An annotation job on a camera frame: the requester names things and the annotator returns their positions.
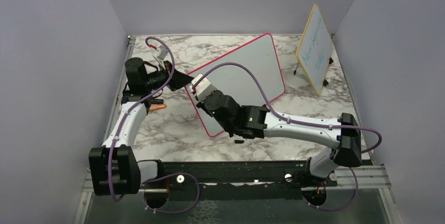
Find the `whiteboard stand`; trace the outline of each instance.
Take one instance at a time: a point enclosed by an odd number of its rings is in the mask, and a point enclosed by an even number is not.
[[[331,65],[332,63],[334,63],[334,60],[332,59],[332,57],[329,58],[329,65]],[[293,75],[296,76],[296,70],[298,69],[298,66],[300,65],[300,63],[297,61],[296,62],[296,67],[295,70],[293,71]],[[329,84],[328,81],[324,80],[323,81],[323,86],[327,86]]]

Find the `blue writing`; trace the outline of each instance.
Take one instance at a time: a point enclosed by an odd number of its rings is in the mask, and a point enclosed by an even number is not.
[[[319,70],[319,68],[321,67],[321,64],[323,63],[323,60],[324,60],[324,51],[323,51],[323,49],[321,51],[318,51],[318,53],[319,53],[319,60],[315,64],[315,68],[317,70]]]
[[[311,47],[311,45],[309,45],[309,51],[305,52],[303,55],[303,61],[304,61],[304,64],[306,64],[306,66],[308,65],[309,59],[311,58],[311,52],[312,52],[312,47]]]
[[[319,18],[319,21],[317,22],[317,28],[315,29],[314,36],[309,37],[309,38],[311,38],[313,47],[315,46],[315,43],[317,45],[319,44],[319,30],[320,29],[323,29],[323,20],[321,19],[321,17]]]

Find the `marble surface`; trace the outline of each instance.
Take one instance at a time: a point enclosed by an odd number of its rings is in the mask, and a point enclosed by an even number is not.
[[[145,45],[146,36],[136,39],[133,57],[154,61],[153,50]],[[198,66],[256,38],[250,35],[178,35],[159,36],[172,50],[176,69],[190,72]],[[286,92],[272,105],[281,112],[316,118],[338,117],[342,112],[355,115],[340,63],[335,51],[328,67],[329,82],[316,95],[301,68],[293,75],[295,51],[301,35],[273,35],[283,72]],[[306,160],[324,146],[289,138],[256,138],[235,144],[227,133],[209,137],[184,89],[162,95],[167,108],[148,114],[136,137],[133,150],[137,160],[163,161],[269,161]]]

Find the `metal frame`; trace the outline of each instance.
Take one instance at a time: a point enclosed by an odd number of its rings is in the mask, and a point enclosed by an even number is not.
[[[131,58],[133,55],[133,50],[135,46],[136,36],[129,36],[129,44],[125,55],[125,60]],[[116,122],[119,114],[119,101],[121,99],[122,93],[121,90],[124,88],[125,85],[125,68],[122,68],[121,72],[121,78],[120,83],[116,89],[115,97],[116,102],[112,108],[112,111],[110,113],[110,118],[108,120],[108,126],[104,134],[104,140],[106,140],[110,130],[112,130],[112,127],[114,123]],[[349,82],[346,79],[346,84],[350,90],[351,86]],[[354,108],[355,101],[353,95],[351,95],[353,100]],[[382,198],[382,202],[384,205],[384,208],[386,210],[386,214],[389,220],[390,224],[399,224],[401,223],[397,206],[395,205],[392,195],[391,195],[391,183],[389,181],[389,177],[386,173],[385,167],[383,165],[372,165],[372,166],[361,166],[359,168],[355,168],[354,172],[357,176],[358,186],[360,189],[379,189],[380,196]],[[354,177],[349,170],[349,168],[341,167],[335,170],[335,173],[337,175],[337,183],[338,186],[336,187],[327,187],[326,190],[345,190],[345,189],[354,189],[355,188],[355,180]],[[305,187],[302,188],[302,190],[313,190],[315,187]],[[163,193],[167,192],[166,189],[140,189],[139,192],[144,193]],[[93,187],[92,187],[92,181],[91,181],[91,173],[88,168],[86,172],[86,177],[83,183],[82,187],[82,193],[79,200],[79,207],[77,209],[77,213],[74,219],[74,224],[81,224],[85,222],[85,219],[87,217],[89,204],[91,201],[91,196],[93,193]]]
[[[358,181],[358,187],[360,189],[390,189],[391,182],[389,181],[388,174],[386,173],[383,165],[364,165],[353,169]],[[355,189],[355,180],[349,168],[341,167],[335,170],[337,175],[338,186],[326,187],[326,190],[348,190]],[[301,190],[314,190],[316,187],[304,187]],[[82,187],[83,193],[92,193],[93,182],[91,180],[91,173],[87,170],[87,175]],[[166,189],[139,189],[139,192],[167,192]]]

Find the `whiteboard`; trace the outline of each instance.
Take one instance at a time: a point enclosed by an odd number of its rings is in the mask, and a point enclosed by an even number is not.
[[[296,58],[317,94],[323,88],[333,49],[331,34],[326,29],[319,7],[314,5],[296,50]]]
[[[248,68],[258,79],[269,101],[279,97],[285,91],[277,52],[271,34],[260,37],[210,61],[188,73],[190,76],[204,74],[212,67],[224,63],[235,62]],[[250,75],[236,66],[223,66],[207,76],[207,79],[221,92],[230,95],[239,105],[265,104],[257,85]],[[199,119],[210,137],[216,136],[223,128],[215,119],[196,107],[196,99],[186,89],[190,100],[198,113]]]

